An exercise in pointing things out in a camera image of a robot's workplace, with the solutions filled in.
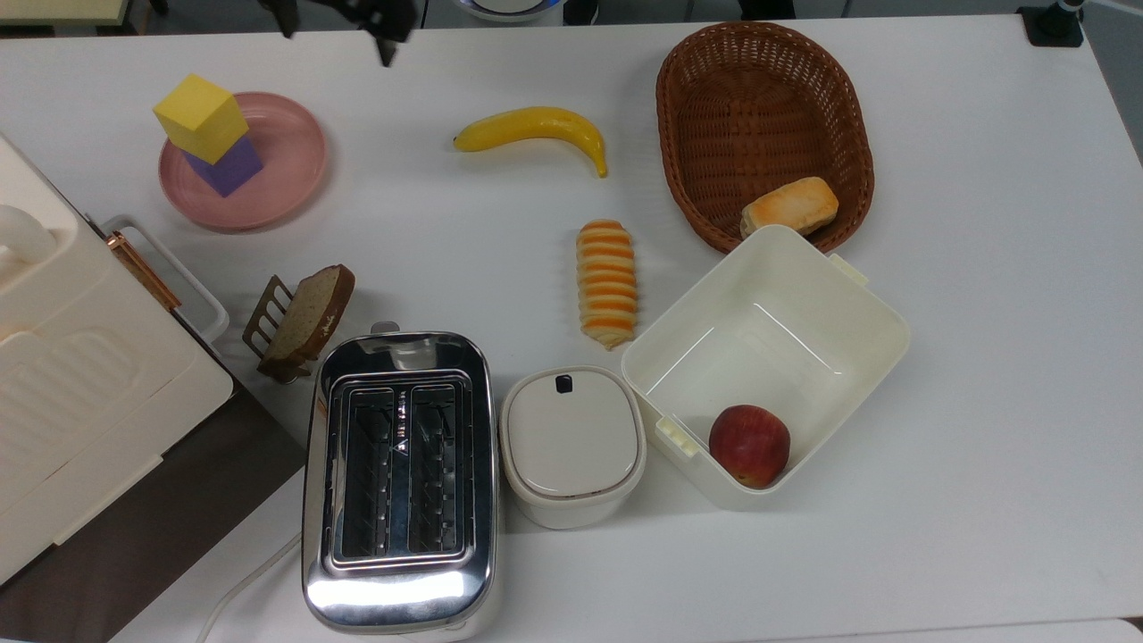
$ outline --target toy block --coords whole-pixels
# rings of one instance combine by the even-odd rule
[[[153,111],[176,147],[208,163],[218,162],[250,129],[233,94],[193,73]]]
[[[262,160],[254,151],[249,136],[239,137],[238,142],[215,163],[209,163],[185,150],[183,156],[191,163],[194,172],[222,196],[229,196],[262,169]]]

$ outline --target yellow banana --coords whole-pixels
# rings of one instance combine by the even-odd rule
[[[599,177],[607,176],[604,136],[582,115],[560,107],[522,107],[480,119],[453,138],[462,152],[479,152],[523,138],[559,138],[588,154]]]

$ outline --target stainless steel toaster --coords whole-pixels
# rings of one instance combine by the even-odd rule
[[[488,369],[450,333],[350,340],[314,387],[306,604],[354,634],[457,641],[498,611],[502,511]]]

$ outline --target wicker basket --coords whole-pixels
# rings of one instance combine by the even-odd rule
[[[837,194],[837,217],[809,234],[828,251],[861,225],[873,156],[841,65],[805,35],[770,23],[705,27],[676,46],[655,88],[663,168],[674,200],[711,247],[740,242],[742,208],[805,176]]]

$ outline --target container lid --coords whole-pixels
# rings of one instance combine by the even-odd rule
[[[549,499],[614,490],[636,474],[645,449],[636,404],[626,385],[604,369],[533,376],[506,401],[505,466],[528,491]]]

